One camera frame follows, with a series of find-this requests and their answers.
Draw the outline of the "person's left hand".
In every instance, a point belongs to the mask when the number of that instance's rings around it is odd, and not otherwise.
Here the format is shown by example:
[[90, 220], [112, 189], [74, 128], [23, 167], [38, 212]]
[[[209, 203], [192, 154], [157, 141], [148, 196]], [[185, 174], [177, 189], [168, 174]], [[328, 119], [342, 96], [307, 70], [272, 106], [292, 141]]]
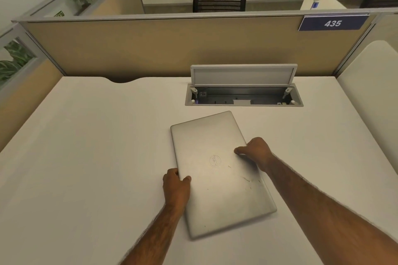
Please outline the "person's left hand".
[[163, 176], [165, 205], [183, 212], [190, 198], [191, 183], [182, 183], [177, 168], [170, 168]]

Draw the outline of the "person's right hand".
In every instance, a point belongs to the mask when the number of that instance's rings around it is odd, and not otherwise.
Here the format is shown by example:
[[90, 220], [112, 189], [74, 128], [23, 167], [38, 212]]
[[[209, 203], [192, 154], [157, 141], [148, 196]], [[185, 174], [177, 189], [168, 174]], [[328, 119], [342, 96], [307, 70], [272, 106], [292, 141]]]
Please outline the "person's right hand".
[[276, 157], [271, 152], [264, 139], [261, 137], [255, 137], [248, 142], [246, 146], [250, 148], [250, 153], [245, 156], [253, 161], [261, 171], [267, 172], [269, 165], [276, 159]]

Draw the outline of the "silver laptop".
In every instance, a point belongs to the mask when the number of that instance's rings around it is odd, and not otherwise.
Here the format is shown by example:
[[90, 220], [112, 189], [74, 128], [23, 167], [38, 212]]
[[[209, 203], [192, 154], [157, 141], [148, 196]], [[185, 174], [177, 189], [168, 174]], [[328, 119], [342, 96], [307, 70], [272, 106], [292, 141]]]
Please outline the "silver laptop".
[[246, 142], [231, 111], [175, 124], [170, 131], [179, 177], [192, 178], [185, 208], [191, 239], [277, 211], [257, 165], [234, 153]]

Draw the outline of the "person's left forearm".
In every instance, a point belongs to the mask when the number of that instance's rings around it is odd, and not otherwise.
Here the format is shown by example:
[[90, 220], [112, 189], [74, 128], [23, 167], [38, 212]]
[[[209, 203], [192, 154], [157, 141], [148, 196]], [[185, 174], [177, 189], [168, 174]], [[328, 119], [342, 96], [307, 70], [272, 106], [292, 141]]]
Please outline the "person's left forearm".
[[119, 265], [163, 265], [184, 210], [165, 204]]

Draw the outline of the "person's right forearm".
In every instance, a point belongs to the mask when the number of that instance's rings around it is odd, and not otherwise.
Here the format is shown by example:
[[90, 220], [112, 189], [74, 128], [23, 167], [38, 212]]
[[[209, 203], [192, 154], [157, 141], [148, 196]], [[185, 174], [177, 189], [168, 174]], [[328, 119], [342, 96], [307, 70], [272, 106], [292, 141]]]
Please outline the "person's right forearm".
[[268, 153], [261, 162], [325, 265], [398, 265], [398, 243]]

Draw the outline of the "beige desk partition panel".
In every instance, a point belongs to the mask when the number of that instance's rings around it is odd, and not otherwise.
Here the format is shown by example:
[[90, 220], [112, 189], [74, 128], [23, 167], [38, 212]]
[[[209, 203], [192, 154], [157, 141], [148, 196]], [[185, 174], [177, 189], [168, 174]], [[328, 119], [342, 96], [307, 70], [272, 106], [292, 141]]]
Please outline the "beige desk partition panel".
[[[298, 31], [305, 16], [370, 15], [359, 30]], [[398, 8], [79, 16], [17, 21], [73, 77], [187, 77], [191, 65], [297, 64], [332, 76]]]

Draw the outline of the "blue desk number sign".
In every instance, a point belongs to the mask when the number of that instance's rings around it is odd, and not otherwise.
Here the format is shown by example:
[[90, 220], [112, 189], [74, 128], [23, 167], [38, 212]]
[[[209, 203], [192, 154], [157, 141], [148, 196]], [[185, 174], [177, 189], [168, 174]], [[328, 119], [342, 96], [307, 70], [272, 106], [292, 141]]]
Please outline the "blue desk number sign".
[[370, 15], [305, 16], [298, 31], [359, 30]]

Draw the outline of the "green potted plant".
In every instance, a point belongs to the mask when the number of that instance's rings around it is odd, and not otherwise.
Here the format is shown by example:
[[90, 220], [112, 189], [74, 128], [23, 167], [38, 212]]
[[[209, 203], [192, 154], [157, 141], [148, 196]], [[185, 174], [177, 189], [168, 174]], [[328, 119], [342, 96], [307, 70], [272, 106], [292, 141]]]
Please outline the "green potted plant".
[[33, 58], [34, 54], [17, 39], [0, 47], [0, 87]]

